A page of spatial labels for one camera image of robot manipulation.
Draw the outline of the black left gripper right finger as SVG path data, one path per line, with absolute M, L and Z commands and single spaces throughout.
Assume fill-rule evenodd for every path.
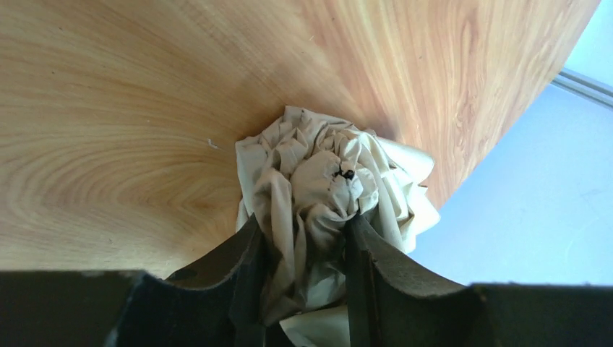
M 467 346 L 484 308 L 469 288 L 427 270 L 358 216 L 344 228 L 352 346 Z

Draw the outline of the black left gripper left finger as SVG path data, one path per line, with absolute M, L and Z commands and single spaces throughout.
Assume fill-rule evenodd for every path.
M 204 257 L 161 280 L 141 272 L 105 346 L 263 346 L 265 237 L 251 216 Z

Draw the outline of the beige umbrella with black shaft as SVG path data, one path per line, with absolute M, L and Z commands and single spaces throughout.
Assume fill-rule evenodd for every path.
M 236 225 L 255 218 L 271 256 L 262 321 L 279 324 L 295 346 L 348 346 L 342 230 L 361 216 L 412 252 L 417 236 L 440 221 L 424 186 L 432 157 L 295 106 L 235 149 Z

